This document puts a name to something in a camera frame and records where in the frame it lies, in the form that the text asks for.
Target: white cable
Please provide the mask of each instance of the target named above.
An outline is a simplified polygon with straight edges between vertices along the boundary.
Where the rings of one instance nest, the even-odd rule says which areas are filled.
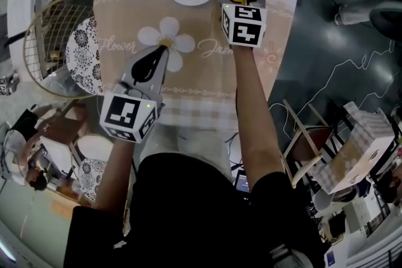
[[[275,105],[280,105],[280,106],[282,106],[282,107],[284,107],[284,108],[286,109],[286,120],[285,120],[285,124],[283,124],[282,131],[286,134],[287,137],[289,137],[289,140],[291,140],[291,137],[290,137],[289,134],[286,133],[286,131],[285,131],[285,126],[286,126],[286,123],[288,122],[289,110],[287,109],[286,106],[284,106],[284,105],[281,104],[281,103],[274,103],[274,104],[272,104],[272,105],[269,107],[269,110],[271,110],[272,107],[274,107]]]
[[[313,96],[313,98],[312,98],[311,100],[309,100],[309,101],[301,108],[301,110],[299,111],[299,113],[297,113],[296,115],[299,115],[299,114],[302,112],[302,110],[303,110],[309,103],[311,103],[311,102],[315,99],[315,97],[316,97],[320,92],[322,92],[323,90],[325,90],[325,89],[327,88],[327,86],[328,86],[328,84],[329,84],[329,81],[331,80],[332,76],[334,75],[335,70],[337,69],[337,67],[342,66],[342,65],[346,64],[347,62],[351,62],[351,63],[353,64],[353,66],[355,66],[358,70],[361,70],[361,69],[367,70],[367,69],[369,68],[371,59],[372,59],[372,57],[374,56],[374,54],[378,54],[378,55],[382,56],[382,55],[384,55],[385,53],[392,53],[392,52],[394,51],[394,47],[395,47],[395,42],[394,42],[393,40],[390,40],[390,41],[389,41],[389,46],[388,46],[388,49],[387,49],[387,50],[384,50],[382,53],[379,53],[378,51],[374,50],[374,51],[371,53],[370,58],[369,58],[369,61],[368,61],[368,63],[367,63],[366,66],[364,66],[364,64],[365,64],[365,62],[366,62],[366,59],[367,59],[367,56],[366,56],[366,55],[363,55],[363,57],[362,57],[362,65],[361,65],[361,66],[357,66],[351,59],[348,59],[348,60],[344,61],[343,63],[340,63],[340,64],[335,65],[335,66],[334,66],[334,69],[332,70],[331,75],[329,76],[329,78],[328,78],[328,80],[327,80],[327,83],[325,84],[325,86],[322,87],[317,93],[315,93],[315,95]],[[393,75],[393,77],[392,77],[390,83],[394,80],[394,76],[395,76],[395,75],[396,75],[396,74]],[[370,94],[368,94],[367,96],[373,95],[373,94],[375,94],[377,97],[379,97],[375,92],[370,93]]]
[[[96,109],[98,111],[99,118],[101,117],[101,113],[99,112],[99,95],[96,95]]]
[[[338,134],[341,133],[341,132],[343,132],[343,131],[346,130],[346,129],[348,129],[347,126],[345,126],[343,129],[341,129],[340,131],[338,131]]]
[[[351,62],[351,63],[353,64],[353,66],[355,66],[358,70],[360,70],[360,69],[367,70],[367,69],[369,68],[371,59],[372,59],[372,57],[374,56],[374,54],[378,54],[378,55],[382,56],[382,55],[384,55],[385,53],[392,53],[392,52],[394,51],[394,47],[395,47],[395,42],[394,42],[393,40],[390,40],[390,41],[389,41],[388,49],[387,49],[387,50],[384,50],[382,53],[380,53],[380,52],[374,50],[374,51],[371,53],[370,58],[369,58],[367,64],[366,64],[367,56],[364,55],[364,56],[362,57],[361,66],[357,66],[351,59],[348,59],[348,60],[346,60],[346,61],[344,61],[344,62],[342,62],[342,63],[340,63],[340,64],[335,65],[335,66],[334,66],[334,69],[332,70],[331,75],[329,76],[329,78],[328,78],[327,82],[325,83],[325,85],[324,85],[317,93],[315,93],[315,95],[313,96],[313,98],[310,99],[310,100],[301,108],[301,110],[300,110],[296,115],[299,115],[299,114],[302,112],[302,110],[303,110],[309,103],[311,103],[311,102],[317,97],[317,95],[318,95],[320,92],[322,92],[323,90],[325,90],[325,89],[327,88],[327,86],[328,86],[328,84],[329,84],[329,82],[330,82],[332,76],[334,75],[335,70],[337,69],[337,67],[342,66],[342,65],[346,64],[347,62]],[[386,89],[385,89],[385,91],[384,91],[384,93],[383,93],[382,95],[378,95],[378,94],[375,93],[375,92],[372,92],[372,93],[367,94],[366,97],[363,99],[363,101],[362,101],[362,102],[360,103],[360,105],[358,106],[358,108],[360,108],[360,107],[363,105],[363,103],[366,101],[366,99],[367,99],[369,96],[371,96],[371,95],[375,95],[375,96],[376,96],[377,98],[379,98],[379,99],[383,98],[383,97],[385,96],[385,94],[387,93],[387,91],[389,90],[389,87],[390,87],[391,84],[393,83],[395,76],[396,76],[397,74],[399,74],[400,71],[401,71],[401,70],[398,70],[396,73],[393,74],[391,80],[389,81],[389,83],[388,83],[388,85],[387,85],[387,87],[386,87]],[[283,106],[283,107],[286,109],[286,120],[285,120],[285,124],[284,124],[282,130],[283,130],[283,132],[286,134],[286,136],[289,137],[289,139],[292,139],[292,138],[288,135],[288,133],[286,133],[286,131],[285,131],[285,127],[286,127],[286,123],[288,122],[288,115],[289,115],[288,109],[286,108],[286,106],[284,106],[284,105],[281,104],[281,103],[274,103],[274,104],[272,104],[272,105],[269,107],[269,109],[271,109],[271,107],[274,106],[274,105],[280,105],[280,106]]]

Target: tablecloth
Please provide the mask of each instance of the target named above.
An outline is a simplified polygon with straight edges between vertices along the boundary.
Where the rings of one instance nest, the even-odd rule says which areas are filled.
[[[116,2],[124,2],[130,0],[94,0],[94,12],[98,22],[99,32],[99,48],[100,48],[100,62],[102,66],[102,80],[105,80],[105,73],[109,73],[109,67],[103,64],[102,57],[109,55],[111,46],[105,46],[105,41],[110,41],[110,35],[102,35],[102,24],[111,23],[100,21],[99,12],[107,11],[116,5]],[[254,51],[256,63],[259,70],[261,82],[263,84],[266,98],[269,97],[272,86],[274,84],[276,75],[278,73],[280,63],[282,61],[283,53],[285,51],[286,42],[290,32],[291,22],[296,7],[296,0],[266,0],[266,7],[268,15],[273,17],[276,23],[272,26],[269,23],[269,16],[267,19],[267,32],[268,37],[265,46],[259,51]],[[127,51],[116,53],[113,55],[127,55]],[[210,55],[232,55],[228,48],[212,48]],[[222,82],[225,78],[234,78],[234,64],[233,61],[225,62],[227,64],[227,72],[222,75],[221,79],[216,82]],[[113,72],[113,77],[117,79],[120,75],[118,72]],[[165,108],[162,110],[162,115],[159,121],[163,124],[175,126],[189,126],[204,129],[225,129],[237,130],[237,116],[235,108],[236,85],[231,90],[224,92],[214,92],[208,90],[199,90],[196,88],[171,87],[169,83],[165,82],[162,93],[164,96]]]

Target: patterned plate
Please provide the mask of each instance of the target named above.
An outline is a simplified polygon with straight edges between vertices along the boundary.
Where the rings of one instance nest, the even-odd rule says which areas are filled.
[[[92,201],[95,201],[99,184],[106,169],[107,162],[84,159],[78,170],[78,181],[80,182],[81,191]]]
[[[96,20],[84,20],[70,35],[66,48],[68,70],[86,92],[103,95]]]

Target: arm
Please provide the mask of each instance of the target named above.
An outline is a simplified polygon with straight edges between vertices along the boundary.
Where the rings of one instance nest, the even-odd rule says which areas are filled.
[[[31,156],[32,152],[32,147],[40,140],[40,137],[44,135],[45,133],[45,128],[49,126],[55,119],[56,115],[49,117],[48,119],[43,120],[39,125],[38,125],[38,133],[36,133],[34,136],[32,136],[29,140],[24,145],[24,148],[20,151],[18,154],[18,166],[27,166],[28,165],[28,159]]]
[[[96,194],[94,208],[123,218],[134,143],[116,140]]]
[[[260,178],[272,172],[283,172],[283,167],[253,51],[248,47],[234,46],[233,54],[241,152],[251,190]]]
[[[33,137],[31,137],[27,142],[25,143],[23,149],[21,152],[18,154],[17,162],[18,166],[26,167],[28,165],[28,160],[31,156],[32,152],[32,147],[39,141],[41,136],[41,133],[36,133]]]

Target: chair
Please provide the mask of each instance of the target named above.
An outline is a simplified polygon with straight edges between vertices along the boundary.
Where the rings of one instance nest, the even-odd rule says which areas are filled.
[[[78,170],[81,191],[94,202],[113,143],[106,137],[88,134],[78,139],[76,146],[78,154],[84,158]]]
[[[78,168],[79,160],[74,146],[76,140],[86,131],[86,120],[85,105],[73,100],[41,136],[41,143],[48,151],[52,163],[60,172],[74,178],[77,175],[74,168]]]
[[[26,30],[30,27],[32,19],[41,9],[51,0],[8,0],[7,2],[7,29],[8,39],[3,44],[4,47],[9,46],[11,61],[19,74],[21,81],[32,82],[30,73],[40,75],[41,67],[37,59],[37,55],[30,58],[30,70],[26,69],[24,62],[24,36]]]
[[[308,106],[323,124],[322,126],[303,125],[285,99],[283,103],[298,126],[298,131],[283,153],[285,169],[291,185],[295,189],[299,180],[322,159],[322,154],[320,153],[322,148],[325,148],[325,151],[331,157],[334,157],[334,153],[325,145],[333,130],[311,104]],[[304,162],[305,164],[293,176],[289,167],[290,162]]]

